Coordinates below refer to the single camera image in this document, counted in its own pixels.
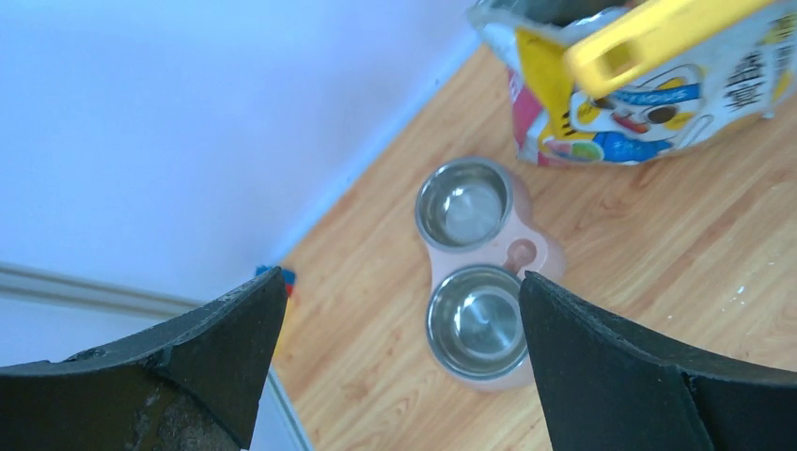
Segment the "light brown surface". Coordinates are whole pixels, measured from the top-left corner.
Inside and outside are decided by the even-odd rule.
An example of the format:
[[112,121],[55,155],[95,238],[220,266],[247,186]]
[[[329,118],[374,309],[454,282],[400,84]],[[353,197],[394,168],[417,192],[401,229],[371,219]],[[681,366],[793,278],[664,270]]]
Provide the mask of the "light brown surface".
[[797,370],[797,99],[698,153],[546,169],[515,160],[506,81],[480,50],[285,261],[296,308],[275,366],[317,450],[550,449],[535,388],[475,393],[427,348],[414,198],[461,155],[524,179],[567,253],[565,287],[687,343]]

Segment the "hole in yellow handle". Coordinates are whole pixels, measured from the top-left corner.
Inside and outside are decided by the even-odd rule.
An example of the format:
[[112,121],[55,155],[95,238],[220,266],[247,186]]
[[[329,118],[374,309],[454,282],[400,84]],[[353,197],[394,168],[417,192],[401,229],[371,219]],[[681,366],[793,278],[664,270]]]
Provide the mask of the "hole in yellow handle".
[[631,70],[638,64],[633,44],[625,41],[607,50],[602,55],[602,63],[613,77]]

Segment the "metal bowl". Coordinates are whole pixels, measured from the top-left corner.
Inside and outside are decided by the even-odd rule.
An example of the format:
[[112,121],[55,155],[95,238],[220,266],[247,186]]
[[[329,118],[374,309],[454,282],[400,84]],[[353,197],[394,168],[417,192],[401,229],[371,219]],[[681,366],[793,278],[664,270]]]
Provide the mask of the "metal bowl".
[[431,294],[427,338],[449,371],[471,381],[498,379],[528,357],[517,275],[492,265],[462,268]]
[[486,158],[465,157],[438,168],[415,200],[421,237],[445,252],[477,249],[492,240],[512,210],[511,180]]

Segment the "cartoon dog face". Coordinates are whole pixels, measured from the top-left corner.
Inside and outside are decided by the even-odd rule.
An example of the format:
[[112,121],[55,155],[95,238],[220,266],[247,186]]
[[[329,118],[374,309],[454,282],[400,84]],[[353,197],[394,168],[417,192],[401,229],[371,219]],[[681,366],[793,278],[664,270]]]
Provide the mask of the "cartoon dog face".
[[701,80],[700,69],[686,65],[602,99],[576,91],[570,99],[570,123],[582,132],[617,131],[648,142],[674,140],[703,107]]

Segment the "snack bag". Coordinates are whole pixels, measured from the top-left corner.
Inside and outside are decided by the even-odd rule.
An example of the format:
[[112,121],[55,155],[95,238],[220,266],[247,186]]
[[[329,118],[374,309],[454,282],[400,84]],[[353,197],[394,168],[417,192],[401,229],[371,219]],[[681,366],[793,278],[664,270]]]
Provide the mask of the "snack bag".
[[794,89],[797,0],[782,0],[602,99],[572,80],[566,49],[625,14],[611,7],[564,27],[500,0],[468,19],[509,70],[518,156],[539,165],[638,164],[704,145],[762,116]]

